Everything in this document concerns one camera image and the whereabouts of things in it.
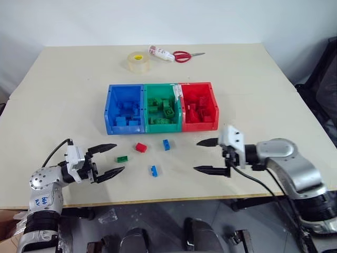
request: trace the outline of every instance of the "black chair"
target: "black chair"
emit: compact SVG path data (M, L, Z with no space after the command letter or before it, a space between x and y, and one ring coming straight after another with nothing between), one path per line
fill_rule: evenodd
M5 106L6 106L6 103L0 104L0 116L1 116L2 112L3 112L4 109L5 109Z
M330 78L329 85L332 87L332 91L325 91L325 93L329 93L329 96L333 93L335 95L337 94L336 59L337 37L333 37L328 40L328 45L309 79L304 84L297 84L295 88L337 147L337 117L334 116L337 114L337 99L334 97L326 98L326 100L330 101L329 109L324 103L322 103L321 97L321 103L316 99L321 88L322 81L324 84L327 77Z

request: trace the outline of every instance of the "white glue bottle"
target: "white glue bottle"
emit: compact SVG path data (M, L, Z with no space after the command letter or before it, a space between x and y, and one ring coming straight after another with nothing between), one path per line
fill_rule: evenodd
M148 48L148 53L154 56L159 57L160 59L173 62L174 61L174 55L170 54L168 51L165 51L159 47L156 46L150 46Z

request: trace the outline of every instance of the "green lego brick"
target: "green lego brick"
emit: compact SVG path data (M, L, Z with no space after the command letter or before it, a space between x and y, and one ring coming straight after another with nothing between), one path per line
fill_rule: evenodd
M167 100L167 99L163 100L163 106L164 106L164 109L170 107L169 100Z
M120 163L120 162L127 162L127 156L124 156L124 157L117 157L117 162Z
M166 117L167 119L171 119L171 118L174 117L174 111L172 110L171 107L165 108L165 109L164 109L164 115L165 115L165 117Z
M148 112L149 113L156 113L158 111L158 106L149 106Z
M159 109L163 108L163 100L161 98L154 98L156 101L156 105L158 106Z
M155 105L157 105L157 102L154 99L147 100L147 106L155 106Z
M162 124L171 124L171 120L169 119L155 119L155 124L162 125Z

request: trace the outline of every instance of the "floor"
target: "floor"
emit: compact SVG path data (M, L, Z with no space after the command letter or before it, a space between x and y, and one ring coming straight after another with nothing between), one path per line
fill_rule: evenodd
M114 208L118 219L101 224L98 219ZM95 208L96 217L63 220L62 227L71 224L73 252L85 253L88 242L106 237L109 245L103 252L117 252L120 238L134 227L147 230L150 252L183 250L183 223L186 217L199 218L209 223L217 233L224 252L242 253L242 244L228 242L226 236L238 229L248 229L255 253L300 252L289 230L279 217L273 203L234 212L230 200L198 200L118 205Z

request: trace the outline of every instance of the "cardboard box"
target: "cardboard box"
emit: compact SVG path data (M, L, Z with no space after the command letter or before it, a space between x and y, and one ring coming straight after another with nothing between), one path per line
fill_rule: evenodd
M19 222L14 220L13 217L18 213L18 211L0 210L0 252L16 253L22 234L11 236L16 229L16 224Z

